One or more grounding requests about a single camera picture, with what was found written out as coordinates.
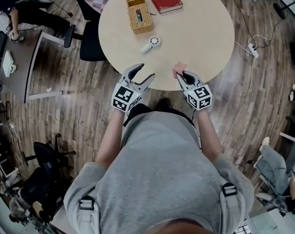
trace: strap buckle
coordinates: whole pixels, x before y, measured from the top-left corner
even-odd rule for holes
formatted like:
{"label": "strap buckle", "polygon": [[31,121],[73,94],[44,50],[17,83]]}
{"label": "strap buckle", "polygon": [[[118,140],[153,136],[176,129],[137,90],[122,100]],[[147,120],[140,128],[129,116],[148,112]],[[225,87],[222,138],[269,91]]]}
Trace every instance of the strap buckle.
{"label": "strap buckle", "polygon": [[236,186],[232,183],[226,183],[222,186],[222,192],[225,197],[233,196],[237,194]]}
{"label": "strap buckle", "polygon": [[79,201],[79,207],[81,210],[93,211],[94,199],[89,195],[83,196]]}

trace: checkered cloth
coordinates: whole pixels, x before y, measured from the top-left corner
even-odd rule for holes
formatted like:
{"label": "checkered cloth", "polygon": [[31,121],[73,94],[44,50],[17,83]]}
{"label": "checkered cloth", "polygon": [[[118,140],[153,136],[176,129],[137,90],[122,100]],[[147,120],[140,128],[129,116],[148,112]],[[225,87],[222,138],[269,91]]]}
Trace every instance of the checkered cloth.
{"label": "checkered cloth", "polygon": [[85,0],[96,12],[102,13],[108,0]]}

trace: black pants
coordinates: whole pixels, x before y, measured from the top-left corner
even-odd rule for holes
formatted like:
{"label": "black pants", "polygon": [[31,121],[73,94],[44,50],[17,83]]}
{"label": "black pants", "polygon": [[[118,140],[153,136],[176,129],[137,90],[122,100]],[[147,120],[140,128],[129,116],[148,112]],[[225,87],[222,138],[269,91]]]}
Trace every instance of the black pants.
{"label": "black pants", "polygon": [[70,27],[70,22],[65,19],[42,11],[40,8],[47,8],[46,2],[20,2],[15,5],[18,10],[19,23],[43,25],[52,28],[55,32],[65,32]]}
{"label": "black pants", "polygon": [[[134,117],[136,117],[137,115],[150,113],[150,112],[153,112],[153,111],[154,110],[150,109],[149,107],[147,107],[146,105],[144,105],[142,103],[139,103],[139,104],[135,105],[130,110],[128,118],[124,123],[124,127],[126,127],[128,122],[130,120],[132,120]],[[178,111],[176,109],[173,109],[173,108],[159,108],[159,109],[156,109],[155,111],[180,115],[180,116],[186,118],[188,120],[188,122],[190,122],[194,126],[193,122],[191,121],[191,119],[189,117],[187,117],[184,113],[181,113],[180,111]]]}

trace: white marker cube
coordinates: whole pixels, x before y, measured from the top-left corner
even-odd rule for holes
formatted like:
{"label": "white marker cube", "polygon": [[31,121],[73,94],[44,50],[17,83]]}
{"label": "white marker cube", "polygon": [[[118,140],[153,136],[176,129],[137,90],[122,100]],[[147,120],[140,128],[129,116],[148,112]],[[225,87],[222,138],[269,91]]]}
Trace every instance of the white marker cube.
{"label": "white marker cube", "polygon": [[111,106],[126,113],[136,104],[138,104],[140,99],[140,93],[118,83],[116,84],[112,95]]}
{"label": "white marker cube", "polygon": [[201,110],[212,104],[212,93],[208,85],[194,87],[191,90],[185,91],[184,95],[187,98],[187,102],[196,110]]}

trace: person wearing gray shirt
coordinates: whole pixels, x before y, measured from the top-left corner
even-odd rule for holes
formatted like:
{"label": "person wearing gray shirt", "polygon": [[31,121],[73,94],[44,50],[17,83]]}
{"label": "person wearing gray shirt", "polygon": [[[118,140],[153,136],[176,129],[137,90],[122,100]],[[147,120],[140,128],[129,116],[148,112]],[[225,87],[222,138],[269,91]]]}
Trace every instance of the person wearing gray shirt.
{"label": "person wearing gray shirt", "polygon": [[[84,165],[65,195],[75,230],[232,234],[252,209],[254,189],[222,153],[206,109],[195,112],[201,146],[192,121],[168,99],[154,111],[137,104],[122,139],[124,116],[114,109],[96,162]],[[231,204],[222,180],[234,188]]]}

